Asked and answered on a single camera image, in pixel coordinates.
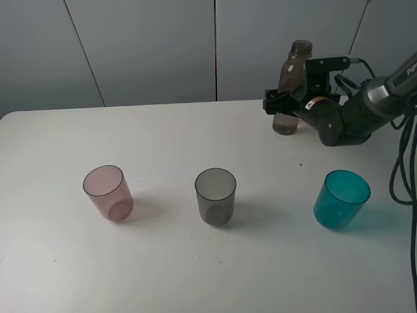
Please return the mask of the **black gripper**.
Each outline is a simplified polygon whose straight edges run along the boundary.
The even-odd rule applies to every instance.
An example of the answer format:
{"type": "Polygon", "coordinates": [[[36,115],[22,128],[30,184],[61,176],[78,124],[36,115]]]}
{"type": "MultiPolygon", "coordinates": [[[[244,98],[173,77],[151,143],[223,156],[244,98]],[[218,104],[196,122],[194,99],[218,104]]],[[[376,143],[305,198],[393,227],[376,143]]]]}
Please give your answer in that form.
{"type": "Polygon", "coordinates": [[[292,93],[267,89],[263,109],[268,115],[293,115],[294,112],[301,120],[318,130],[322,120],[330,118],[339,110],[340,98],[340,94],[316,86],[301,85],[292,93]]]}

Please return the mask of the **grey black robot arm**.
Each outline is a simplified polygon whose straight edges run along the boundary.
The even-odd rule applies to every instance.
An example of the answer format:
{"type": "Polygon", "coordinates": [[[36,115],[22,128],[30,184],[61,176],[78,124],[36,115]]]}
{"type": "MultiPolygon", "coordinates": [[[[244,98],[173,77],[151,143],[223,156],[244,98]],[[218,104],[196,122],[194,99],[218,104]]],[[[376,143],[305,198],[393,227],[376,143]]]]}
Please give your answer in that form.
{"type": "Polygon", "coordinates": [[[328,147],[363,144],[374,131],[400,115],[409,117],[416,111],[411,102],[416,96],[415,55],[391,75],[360,85],[336,75],[335,79],[345,84],[343,90],[348,96],[341,104],[341,96],[331,92],[330,74],[358,62],[359,58],[348,56],[307,60],[302,85],[290,91],[267,90],[264,111],[299,117],[318,132],[320,141],[328,147]]]}

